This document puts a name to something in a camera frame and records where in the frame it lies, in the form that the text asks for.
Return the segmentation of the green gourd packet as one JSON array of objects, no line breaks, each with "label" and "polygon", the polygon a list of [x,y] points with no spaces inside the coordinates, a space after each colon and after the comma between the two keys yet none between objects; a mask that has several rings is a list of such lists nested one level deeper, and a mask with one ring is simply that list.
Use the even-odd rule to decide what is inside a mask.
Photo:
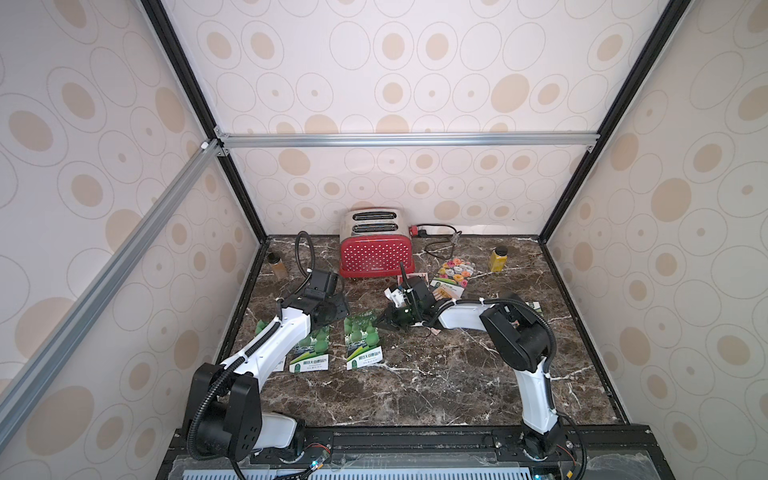
[{"label": "green gourd packet", "polygon": [[[255,331],[255,335],[256,335],[256,336],[258,336],[258,335],[259,335],[259,334],[260,334],[260,333],[261,333],[263,330],[265,330],[265,329],[266,329],[266,327],[267,327],[267,326],[268,326],[268,323],[267,323],[267,322],[265,322],[265,321],[263,321],[263,320],[259,320],[259,321],[257,322],[257,325],[256,325],[256,331]],[[274,372],[282,372],[282,371],[284,370],[284,367],[285,367],[285,358],[282,358],[282,359],[281,359],[281,360],[278,362],[278,364],[275,366],[275,368],[273,369],[273,371],[274,371]]]},{"label": "green gourd packet", "polygon": [[374,325],[378,313],[368,310],[344,319],[346,369],[355,370],[383,361],[380,335]]},{"label": "green gourd packet", "polygon": [[327,371],[329,369],[330,326],[322,327],[301,339],[289,352],[291,373]]}]

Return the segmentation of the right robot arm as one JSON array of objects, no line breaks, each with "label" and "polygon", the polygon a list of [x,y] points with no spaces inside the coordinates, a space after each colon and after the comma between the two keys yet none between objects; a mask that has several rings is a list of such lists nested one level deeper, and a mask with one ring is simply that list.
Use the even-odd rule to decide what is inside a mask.
[{"label": "right robot arm", "polygon": [[437,299],[421,278],[405,279],[385,291],[389,305],[376,325],[405,331],[420,324],[488,334],[501,359],[514,370],[522,401],[522,439],[535,460],[551,455],[565,440],[551,390],[555,335],[543,317],[519,296],[482,299]]}]

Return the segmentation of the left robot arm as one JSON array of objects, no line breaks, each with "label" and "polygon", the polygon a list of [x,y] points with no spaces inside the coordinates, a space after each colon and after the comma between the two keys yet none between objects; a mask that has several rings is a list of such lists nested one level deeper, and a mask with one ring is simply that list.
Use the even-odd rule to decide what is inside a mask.
[{"label": "left robot arm", "polygon": [[241,461],[256,449],[297,446],[299,421],[264,413],[260,393],[301,340],[348,315],[345,295],[336,290],[338,278],[311,270],[295,292],[276,301],[275,316],[248,344],[218,364],[198,367],[181,428],[192,458]]}]

